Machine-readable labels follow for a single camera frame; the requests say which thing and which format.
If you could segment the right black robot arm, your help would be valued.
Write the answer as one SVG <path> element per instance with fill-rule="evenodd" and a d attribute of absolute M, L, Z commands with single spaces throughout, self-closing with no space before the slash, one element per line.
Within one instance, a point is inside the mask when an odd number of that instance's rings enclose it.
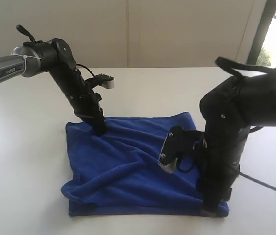
<path fill-rule="evenodd" d="M 257 76 L 231 71 L 230 78 L 199 103 L 205 130 L 197 147 L 197 190 L 203 197 L 202 209 L 211 214 L 230 199 L 251 127 L 276 127 L 276 68 L 253 70 Z"/>

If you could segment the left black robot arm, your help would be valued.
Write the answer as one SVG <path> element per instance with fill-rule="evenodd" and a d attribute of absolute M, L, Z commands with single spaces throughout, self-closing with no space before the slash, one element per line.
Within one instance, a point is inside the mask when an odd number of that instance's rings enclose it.
<path fill-rule="evenodd" d="M 62 39 L 25 42 L 11 55 L 0 57 L 0 83 L 19 75 L 30 78 L 48 72 L 71 104 L 75 115 L 101 136 L 106 132 L 103 109 L 100 107 L 102 98 L 93 89 L 96 86 L 110 89 L 114 79 L 98 74 L 84 80 L 79 66 L 69 45 Z"/>

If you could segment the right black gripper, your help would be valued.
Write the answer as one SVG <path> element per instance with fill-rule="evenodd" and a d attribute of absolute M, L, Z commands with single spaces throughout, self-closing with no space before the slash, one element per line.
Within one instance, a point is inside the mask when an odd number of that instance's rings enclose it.
<path fill-rule="evenodd" d="M 240 165 L 204 160 L 199 167 L 198 192 L 203 197 L 202 214 L 218 217 L 219 204 L 231 197 L 231 187 L 239 175 Z"/>

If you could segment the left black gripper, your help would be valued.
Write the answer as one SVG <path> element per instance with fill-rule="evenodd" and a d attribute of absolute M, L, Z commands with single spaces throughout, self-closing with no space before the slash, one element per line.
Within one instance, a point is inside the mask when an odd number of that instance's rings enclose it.
<path fill-rule="evenodd" d="M 89 124 L 98 136 L 104 135 L 106 124 L 100 107 L 101 95 L 93 90 L 92 85 L 74 85 L 71 93 L 75 115 Z"/>

